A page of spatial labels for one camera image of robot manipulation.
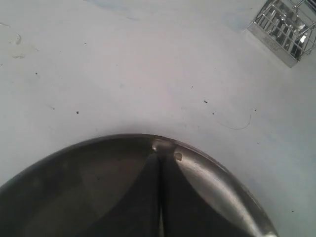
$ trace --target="chrome wire rack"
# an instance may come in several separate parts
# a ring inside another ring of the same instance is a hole
[[[316,0],[268,0],[248,29],[293,67],[316,47]]]

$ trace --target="wire cage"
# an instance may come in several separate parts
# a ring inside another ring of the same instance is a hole
[[[268,0],[248,30],[293,67],[316,46],[316,0]]]

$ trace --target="metal bowl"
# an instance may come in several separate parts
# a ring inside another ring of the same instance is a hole
[[[77,235],[117,205],[153,154],[174,160],[230,223],[251,236],[278,236],[255,198],[221,164],[181,142],[144,134],[79,143],[15,176],[0,188],[0,235]]]

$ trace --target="white countertop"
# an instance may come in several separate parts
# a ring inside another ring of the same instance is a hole
[[[0,0],[21,36],[0,45],[0,184],[74,143],[150,133],[225,165],[281,237],[314,236],[316,53],[290,69],[243,31],[263,3]]]

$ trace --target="scratch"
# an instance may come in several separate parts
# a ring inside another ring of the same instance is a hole
[[[244,127],[229,127],[229,126],[227,126],[225,124],[222,124],[221,122],[218,122],[218,123],[220,125],[226,127],[226,128],[232,129],[232,130],[243,130],[243,129],[247,128],[250,125],[250,121],[251,121],[251,115],[250,115],[248,123]]]

